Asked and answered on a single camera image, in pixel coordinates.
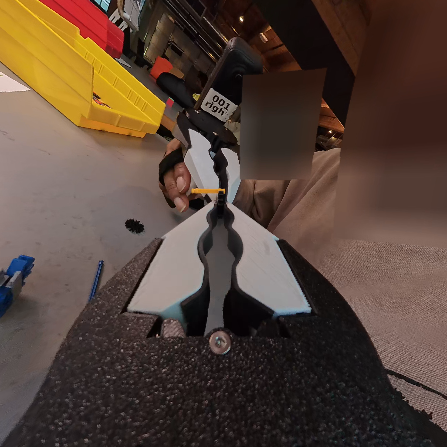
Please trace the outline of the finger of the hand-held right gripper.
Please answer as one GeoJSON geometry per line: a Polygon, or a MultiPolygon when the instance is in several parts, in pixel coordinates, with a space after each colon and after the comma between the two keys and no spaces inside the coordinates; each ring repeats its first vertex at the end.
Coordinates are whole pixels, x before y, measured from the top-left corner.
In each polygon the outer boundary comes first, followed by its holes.
{"type": "Polygon", "coordinates": [[[214,160],[209,151],[211,143],[202,134],[189,129],[191,147],[187,150],[184,162],[191,174],[191,185],[188,193],[192,194],[194,188],[213,189],[220,188],[219,178],[214,170],[214,160]]]}
{"type": "Polygon", "coordinates": [[[227,161],[227,202],[233,203],[240,186],[240,162],[236,152],[231,149],[223,149],[223,155],[227,161]]]}

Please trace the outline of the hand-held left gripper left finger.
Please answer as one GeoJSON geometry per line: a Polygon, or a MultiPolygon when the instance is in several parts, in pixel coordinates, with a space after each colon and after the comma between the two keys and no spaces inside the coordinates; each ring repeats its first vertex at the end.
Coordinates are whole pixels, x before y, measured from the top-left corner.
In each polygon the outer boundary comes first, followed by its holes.
{"type": "Polygon", "coordinates": [[[204,330],[210,299],[206,253],[216,223],[211,202],[166,233],[126,311],[178,320],[184,330],[204,330]]]}

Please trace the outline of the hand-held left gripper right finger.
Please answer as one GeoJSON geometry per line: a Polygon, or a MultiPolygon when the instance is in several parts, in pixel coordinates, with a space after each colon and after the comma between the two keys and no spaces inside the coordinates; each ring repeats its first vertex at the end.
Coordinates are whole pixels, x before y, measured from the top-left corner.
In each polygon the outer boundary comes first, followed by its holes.
{"type": "Polygon", "coordinates": [[[227,246],[234,256],[223,305],[224,326],[259,328],[263,321],[311,314],[279,239],[233,204],[226,205],[223,217],[227,246]]]}

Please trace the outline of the yellow plastic bin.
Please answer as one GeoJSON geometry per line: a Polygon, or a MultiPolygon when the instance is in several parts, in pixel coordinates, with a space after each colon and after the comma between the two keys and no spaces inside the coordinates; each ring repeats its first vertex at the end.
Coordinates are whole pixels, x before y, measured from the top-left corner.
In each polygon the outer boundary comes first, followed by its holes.
{"type": "Polygon", "coordinates": [[[1,62],[76,126],[157,132],[165,103],[68,20],[37,0],[3,0],[0,21],[1,62]]]}

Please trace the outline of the person's right forearm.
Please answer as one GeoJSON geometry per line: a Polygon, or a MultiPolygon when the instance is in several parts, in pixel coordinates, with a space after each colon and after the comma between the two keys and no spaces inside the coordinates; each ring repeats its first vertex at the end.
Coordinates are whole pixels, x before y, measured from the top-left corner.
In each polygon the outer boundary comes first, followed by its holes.
{"type": "Polygon", "coordinates": [[[242,180],[233,204],[261,226],[273,231],[305,199],[317,204],[325,197],[321,187],[335,191],[341,148],[317,151],[311,174],[305,180],[242,180]]]}

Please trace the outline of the grey desk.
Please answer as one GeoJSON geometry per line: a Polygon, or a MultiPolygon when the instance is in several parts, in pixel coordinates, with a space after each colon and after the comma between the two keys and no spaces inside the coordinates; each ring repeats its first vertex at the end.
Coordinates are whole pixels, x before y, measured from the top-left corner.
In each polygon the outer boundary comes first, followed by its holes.
{"type": "Polygon", "coordinates": [[[167,141],[75,126],[35,91],[0,99],[1,268],[35,258],[0,329],[1,442],[39,390],[84,309],[98,262],[104,285],[154,238],[193,214],[158,185],[167,141]],[[145,227],[133,234],[127,219],[145,227]]]}

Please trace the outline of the person's right hand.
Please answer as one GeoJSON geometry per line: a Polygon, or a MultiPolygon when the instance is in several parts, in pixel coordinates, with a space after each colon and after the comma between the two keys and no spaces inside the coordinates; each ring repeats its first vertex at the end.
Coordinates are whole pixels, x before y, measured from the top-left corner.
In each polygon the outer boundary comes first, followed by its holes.
{"type": "Polygon", "coordinates": [[[182,143],[173,139],[167,144],[159,164],[159,187],[171,208],[175,207],[180,213],[189,207],[187,192],[190,182],[191,174],[184,162],[182,143]]]}

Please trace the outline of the black bag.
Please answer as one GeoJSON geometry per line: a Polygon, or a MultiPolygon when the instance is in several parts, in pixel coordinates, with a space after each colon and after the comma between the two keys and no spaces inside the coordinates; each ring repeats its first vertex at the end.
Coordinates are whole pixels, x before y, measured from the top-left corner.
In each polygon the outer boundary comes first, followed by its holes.
{"type": "Polygon", "coordinates": [[[156,84],[182,108],[194,108],[196,101],[185,80],[178,78],[170,72],[163,72],[157,77],[156,84]]]}

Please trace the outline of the long blue toy rod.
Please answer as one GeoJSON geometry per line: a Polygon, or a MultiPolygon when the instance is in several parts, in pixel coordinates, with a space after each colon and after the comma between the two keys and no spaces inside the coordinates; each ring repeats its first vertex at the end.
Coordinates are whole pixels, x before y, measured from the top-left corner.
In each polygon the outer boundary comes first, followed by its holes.
{"type": "Polygon", "coordinates": [[[104,261],[100,260],[98,262],[97,270],[96,270],[95,277],[94,277],[94,280],[92,283],[92,288],[91,288],[90,294],[88,296],[88,303],[93,300],[93,298],[95,297],[95,294],[97,292],[98,285],[99,285],[101,275],[102,275],[103,265],[104,265],[104,261]]]}

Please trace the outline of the black pillar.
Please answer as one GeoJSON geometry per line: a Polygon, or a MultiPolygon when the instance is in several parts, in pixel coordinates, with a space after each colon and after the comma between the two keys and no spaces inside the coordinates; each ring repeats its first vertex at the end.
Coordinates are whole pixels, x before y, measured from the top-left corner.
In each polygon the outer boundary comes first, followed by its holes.
{"type": "Polygon", "coordinates": [[[355,75],[311,0],[255,0],[302,70],[326,68],[322,98],[345,126],[355,75]]]}

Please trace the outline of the person's beige shirt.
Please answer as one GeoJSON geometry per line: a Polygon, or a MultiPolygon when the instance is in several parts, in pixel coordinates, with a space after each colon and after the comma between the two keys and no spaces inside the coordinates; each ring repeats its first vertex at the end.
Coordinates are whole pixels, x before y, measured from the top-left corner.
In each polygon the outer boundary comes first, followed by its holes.
{"type": "Polygon", "coordinates": [[[343,295],[367,329],[386,369],[438,393],[390,379],[417,409],[446,429],[445,248],[338,239],[335,191],[305,199],[273,230],[343,295]]]}

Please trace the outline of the red plastic bin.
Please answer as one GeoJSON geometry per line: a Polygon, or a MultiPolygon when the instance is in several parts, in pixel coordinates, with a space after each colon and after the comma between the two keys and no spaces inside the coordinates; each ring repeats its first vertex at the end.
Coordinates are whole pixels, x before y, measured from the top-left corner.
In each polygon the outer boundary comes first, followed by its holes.
{"type": "Polygon", "coordinates": [[[124,32],[89,0],[42,0],[42,3],[75,25],[83,38],[90,38],[115,59],[120,59],[124,32]]]}

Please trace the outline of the colourful toy rod model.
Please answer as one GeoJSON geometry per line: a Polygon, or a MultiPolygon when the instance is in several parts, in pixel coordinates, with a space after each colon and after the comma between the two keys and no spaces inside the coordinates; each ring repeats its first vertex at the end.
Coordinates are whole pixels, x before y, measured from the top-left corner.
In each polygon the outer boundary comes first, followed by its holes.
{"type": "Polygon", "coordinates": [[[13,259],[7,270],[0,271],[0,316],[2,317],[16,300],[31,273],[35,258],[20,255],[13,259]]]}

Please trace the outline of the printed instruction sheet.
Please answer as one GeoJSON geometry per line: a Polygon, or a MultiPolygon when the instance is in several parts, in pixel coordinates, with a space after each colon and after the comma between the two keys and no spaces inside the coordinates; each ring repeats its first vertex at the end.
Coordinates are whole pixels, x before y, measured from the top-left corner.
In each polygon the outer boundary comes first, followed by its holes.
{"type": "Polygon", "coordinates": [[[29,87],[0,72],[0,92],[26,92],[29,87]]]}

